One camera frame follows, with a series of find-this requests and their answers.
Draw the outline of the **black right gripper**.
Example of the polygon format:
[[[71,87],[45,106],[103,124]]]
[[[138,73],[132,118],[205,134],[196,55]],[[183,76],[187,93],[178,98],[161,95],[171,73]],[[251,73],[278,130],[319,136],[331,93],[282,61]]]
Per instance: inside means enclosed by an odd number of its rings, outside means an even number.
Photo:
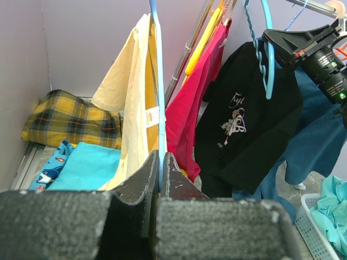
[[[331,103],[346,103],[346,65],[330,49],[339,38],[333,26],[308,31],[267,29],[262,38],[274,46],[283,68],[301,67]]]

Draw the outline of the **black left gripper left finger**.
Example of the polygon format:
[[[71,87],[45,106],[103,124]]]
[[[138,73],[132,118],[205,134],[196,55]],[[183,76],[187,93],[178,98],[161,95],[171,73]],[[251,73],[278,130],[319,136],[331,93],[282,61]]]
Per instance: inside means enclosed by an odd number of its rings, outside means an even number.
[[[154,259],[158,152],[109,191],[1,193],[1,259]]]

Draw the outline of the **cream beige shirt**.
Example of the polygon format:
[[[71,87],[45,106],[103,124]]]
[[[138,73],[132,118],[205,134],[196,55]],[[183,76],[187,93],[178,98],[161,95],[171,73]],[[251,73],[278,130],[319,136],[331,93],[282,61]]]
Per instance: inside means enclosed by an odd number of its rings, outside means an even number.
[[[151,14],[131,30],[115,62],[92,97],[92,104],[123,114],[121,155],[114,177],[102,186],[111,190],[140,169],[158,148],[158,126],[149,126],[156,107],[156,32]]]

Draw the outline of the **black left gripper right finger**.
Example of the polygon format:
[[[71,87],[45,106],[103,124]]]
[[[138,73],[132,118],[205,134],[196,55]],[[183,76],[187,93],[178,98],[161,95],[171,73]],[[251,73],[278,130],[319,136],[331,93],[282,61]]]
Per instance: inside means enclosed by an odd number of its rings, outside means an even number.
[[[207,198],[180,171],[173,154],[163,162],[157,206],[158,259],[300,259],[291,219],[271,200]]]

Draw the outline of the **pale blue wire hanger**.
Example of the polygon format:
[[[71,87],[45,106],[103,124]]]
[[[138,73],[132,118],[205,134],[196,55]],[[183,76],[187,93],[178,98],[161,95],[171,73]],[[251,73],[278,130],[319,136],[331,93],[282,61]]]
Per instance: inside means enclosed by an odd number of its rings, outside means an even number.
[[[163,47],[162,47],[162,31],[157,14],[157,4],[155,0],[149,0],[150,12],[153,16],[156,31],[156,48],[157,48],[157,82],[158,82],[158,98],[159,98],[159,122],[158,122],[158,155],[159,155],[159,170],[158,170],[158,189],[159,192],[163,187],[163,171],[165,158],[165,89],[163,76]]]

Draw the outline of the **turquoise t shirt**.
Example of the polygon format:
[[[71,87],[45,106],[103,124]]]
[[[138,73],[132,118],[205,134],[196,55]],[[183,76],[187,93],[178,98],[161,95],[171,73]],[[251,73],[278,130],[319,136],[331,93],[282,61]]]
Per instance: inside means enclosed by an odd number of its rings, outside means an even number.
[[[346,181],[333,175],[325,178],[310,213],[327,241],[346,256]]]

